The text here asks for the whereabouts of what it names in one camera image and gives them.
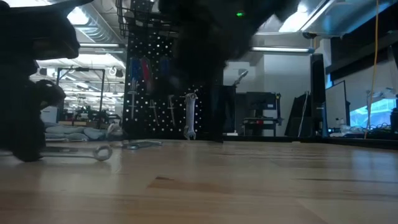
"pegboard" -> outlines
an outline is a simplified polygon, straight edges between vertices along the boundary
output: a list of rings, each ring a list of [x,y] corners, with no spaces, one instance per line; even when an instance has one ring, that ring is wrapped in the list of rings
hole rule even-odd
[[[151,77],[154,85],[161,85],[159,77],[160,61],[162,57],[172,58],[172,47],[174,39],[166,35],[160,35],[158,32],[134,34],[134,30],[130,30],[128,36],[127,47],[127,72],[126,86],[124,94],[124,113],[123,128],[130,139],[143,138],[160,138],[160,139],[183,139],[183,129],[185,127],[186,105],[185,94],[196,93],[197,100],[195,102],[195,122],[194,129],[197,137],[200,138],[205,132],[205,108],[208,98],[205,93],[205,86],[190,85],[184,92],[184,95],[174,96],[172,98],[174,108],[175,126],[172,122],[172,112],[170,109],[169,98],[167,95],[163,97],[153,98],[148,95],[147,83],[143,75],[137,79],[136,94],[134,97],[134,107],[132,107],[131,94],[131,78],[132,78],[132,58],[147,58],[148,66],[151,70]]]

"wood grain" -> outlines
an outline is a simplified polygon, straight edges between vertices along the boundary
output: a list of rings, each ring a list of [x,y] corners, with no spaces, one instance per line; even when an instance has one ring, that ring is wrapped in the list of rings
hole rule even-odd
[[[201,141],[106,162],[0,157],[0,223],[396,223],[397,161],[381,149]]]

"cable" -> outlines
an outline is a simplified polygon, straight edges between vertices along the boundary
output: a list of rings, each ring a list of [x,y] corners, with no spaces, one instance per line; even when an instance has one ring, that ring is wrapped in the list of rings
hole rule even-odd
[[[372,90],[371,90],[371,101],[368,105],[368,125],[365,130],[365,139],[368,136],[368,128],[371,125],[371,111],[372,111],[372,103],[373,103],[373,94],[374,94],[374,83],[376,81],[376,73],[377,73],[377,53],[379,52],[379,0],[376,0],[376,27],[374,29],[374,65],[373,65],[373,79],[372,79]]]
[[[303,106],[303,115],[302,115],[302,117],[301,117],[300,127],[298,128],[298,137],[300,137],[300,135],[301,135],[301,128],[302,128],[302,125],[303,125],[305,109],[307,108],[308,94],[309,94],[309,92],[306,91],[306,92],[305,92],[305,102],[304,102],[304,106]]]

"wooden floor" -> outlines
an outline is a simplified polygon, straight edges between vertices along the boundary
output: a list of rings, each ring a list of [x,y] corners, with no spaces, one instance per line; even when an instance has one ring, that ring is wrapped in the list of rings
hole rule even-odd
[[[0,158],[1,224],[397,220],[398,151],[167,141],[135,152],[116,150],[106,162]]]

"yellow cable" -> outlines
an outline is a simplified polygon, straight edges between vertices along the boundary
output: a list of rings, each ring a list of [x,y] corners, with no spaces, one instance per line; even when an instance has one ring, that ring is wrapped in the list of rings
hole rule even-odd
[[[377,53],[379,51],[379,0],[376,0],[376,28],[375,28],[375,40],[374,40],[375,50],[374,50],[374,65],[373,65],[373,79],[372,79],[372,90],[371,90],[371,101],[368,105],[368,125],[365,130],[365,139],[368,136],[368,130],[371,127],[371,112],[374,94],[374,83],[376,82],[377,73]]]

